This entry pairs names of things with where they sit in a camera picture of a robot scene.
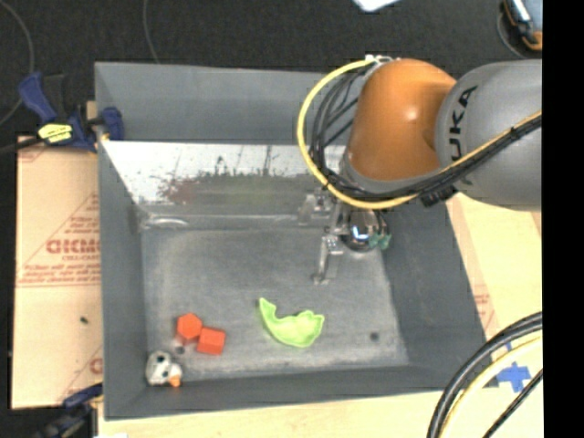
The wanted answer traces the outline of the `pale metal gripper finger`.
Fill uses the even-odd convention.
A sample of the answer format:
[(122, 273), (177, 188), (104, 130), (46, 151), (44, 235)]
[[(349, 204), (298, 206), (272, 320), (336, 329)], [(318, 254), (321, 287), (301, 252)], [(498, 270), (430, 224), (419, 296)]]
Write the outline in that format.
[(333, 207), (329, 193), (317, 188), (308, 193), (304, 202), (298, 207), (297, 222), (299, 225), (313, 224), (318, 219), (324, 219), (331, 213)]
[(323, 235), (318, 250), (318, 261), (312, 281), (325, 285), (337, 277), (339, 265), (344, 255), (343, 245), (337, 235)]

